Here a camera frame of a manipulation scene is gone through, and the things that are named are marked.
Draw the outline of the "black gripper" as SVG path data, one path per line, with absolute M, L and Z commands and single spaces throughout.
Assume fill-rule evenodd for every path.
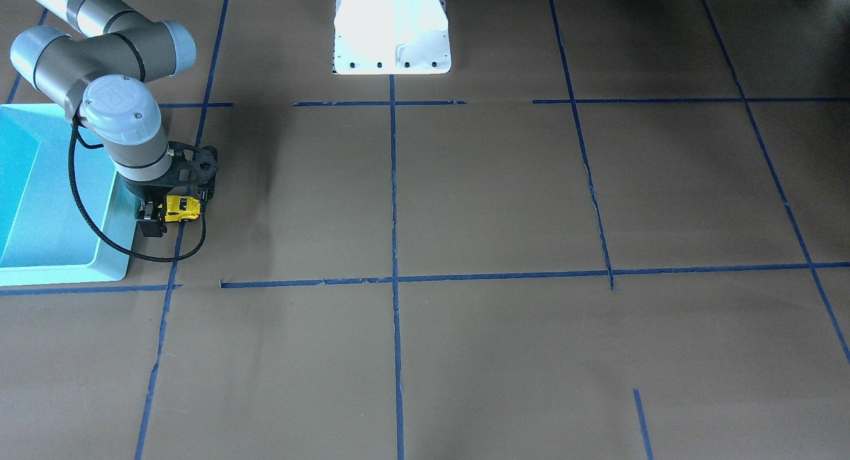
M 134 181 L 122 175 L 126 188 L 137 198 L 137 227 L 145 238 L 161 238 L 167 233 L 162 208 L 167 205 L 167 196 L 174 189 L 174 173 L 152 179 Z

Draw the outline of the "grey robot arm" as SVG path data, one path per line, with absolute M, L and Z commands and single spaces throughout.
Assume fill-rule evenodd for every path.
M 179 169 L 148 82 L 194 66 L 195 40 L 177 21 L 154 22 L 122 0 L 34 0 L 81 39 L 33 27 L 10 48 L 18 73 L 61 106 L 73 128 L 95 134 L 140 200 L 137 227 L 160 237 Z

